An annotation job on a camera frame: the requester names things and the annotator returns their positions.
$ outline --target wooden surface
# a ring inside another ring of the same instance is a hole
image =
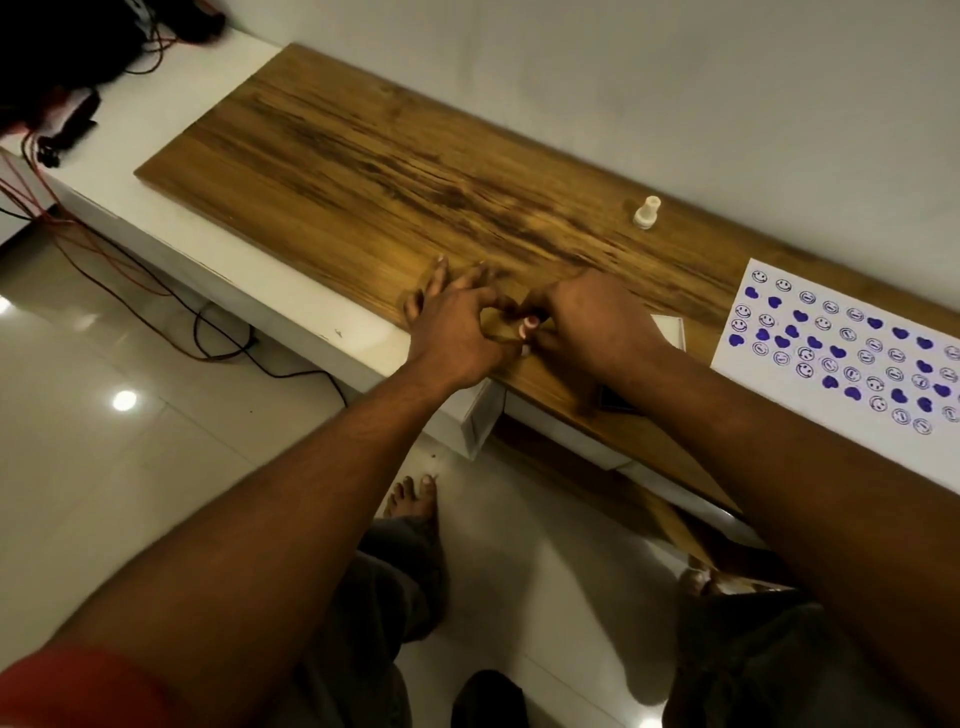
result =
[[[756,257],[960,336],[960,317],[941,306],[679,201],[664,198],[657,224],[641,231],[631,218],[654,190],[298,46],[137,175],[397,324],[398,302],[441,253],[458,265],[503,267],[505,289],[518,298],[589,265],[625,279],[653,312],[682,316],[687,350],[709,363]],[[497,378],[735,507],[651,422],[597,411],[586,377],[532,356]]]

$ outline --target paper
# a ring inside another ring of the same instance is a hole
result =
[[[711,366],[960,493],[960,340],[751,260]]]

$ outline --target person's left hand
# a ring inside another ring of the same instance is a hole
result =
[[[414,292],[403,304],[410,329],[407,362],[423,366],[451,392],[473,386],[520,356],[523,342],[493,341],[480,328],[484,308],[516,309],[512,298],[483,285],[488,272],[487,266],[475,265],[451,282],[442,256],[426,290]]]

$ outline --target person's right arm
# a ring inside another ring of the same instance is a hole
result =
[[[616,278],[531,292],[528,338],[609,384],[739,504],[849,633],[938,716],[960,723],[960,497],[670,346]]]

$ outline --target white plastic cap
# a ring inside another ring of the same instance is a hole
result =
[[[643,203],[643,207],[634,213],[634,225],[649,230],[657,222],[657,210],[660,209],[660,198],[651,195]]]

